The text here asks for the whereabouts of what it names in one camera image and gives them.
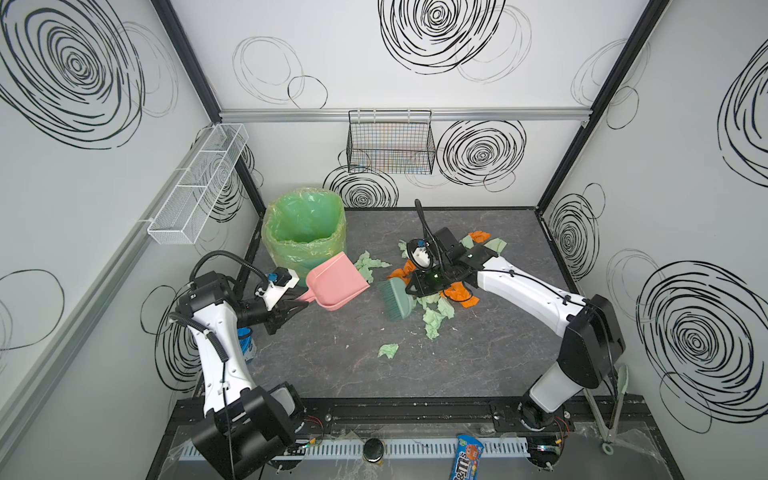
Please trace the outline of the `green hand brush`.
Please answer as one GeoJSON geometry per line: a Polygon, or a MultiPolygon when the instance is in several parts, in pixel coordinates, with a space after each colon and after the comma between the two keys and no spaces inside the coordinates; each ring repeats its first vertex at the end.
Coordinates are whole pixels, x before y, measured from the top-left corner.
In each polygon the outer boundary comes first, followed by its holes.
{"type": "Polygon", "coordinates": [[[403,320],[411,315],[416,301],[406,291],[406,284],[401,278],[391,278],[378,286],[378,292],[384,302],[386,316],[390,320],[403,320]]]}

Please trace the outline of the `pink plastic dustpan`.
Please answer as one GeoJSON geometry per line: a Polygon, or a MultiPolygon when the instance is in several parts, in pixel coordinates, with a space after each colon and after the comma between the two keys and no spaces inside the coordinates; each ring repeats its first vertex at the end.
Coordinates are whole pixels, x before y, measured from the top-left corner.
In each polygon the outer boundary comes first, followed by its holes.
{"type": "Polygon", "coordinates": [[[370,285],[345,252],[312,269],[306,277],[307,291],[298,301],[316,302],[327,311],[336,311],[367,290],[370,285]]]}

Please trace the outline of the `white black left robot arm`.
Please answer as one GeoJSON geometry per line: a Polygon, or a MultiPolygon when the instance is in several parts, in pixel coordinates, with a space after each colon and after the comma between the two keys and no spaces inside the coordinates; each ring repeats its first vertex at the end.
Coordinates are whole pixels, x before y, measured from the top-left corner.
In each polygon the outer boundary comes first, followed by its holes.
{"type": "Polygon", "coordinates": [[[239,331],[259,324],[275,333],[306,308],[298,300],[297,273],[283,267],[264,276],[253,298],[237,297],[216,272],[190,281],[170,313],[195,340],[204,380],[203,418],[192,443],[225,479],[245,479],[296,442],[305,407],[289,383],[266,390],[250,374],[239,331]]]}

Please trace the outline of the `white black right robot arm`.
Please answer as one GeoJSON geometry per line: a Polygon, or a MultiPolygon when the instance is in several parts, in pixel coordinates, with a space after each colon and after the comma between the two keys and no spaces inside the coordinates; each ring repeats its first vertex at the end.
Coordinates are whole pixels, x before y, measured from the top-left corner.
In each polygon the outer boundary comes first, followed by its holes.
{"type": "Polygon", "coordinates": [[[525,392],[518,406],[523,425],[542,431],[563,404],[583,390],[617,382],[616,361],[626,350],[611,302],[559,289],[514,266],[486,244],[470,248],[443,228],[406,243],[415,270],[397,295],[421,299],[455,283],[494,294],[530,314],[561,339],[554,363],[525,392]]]}

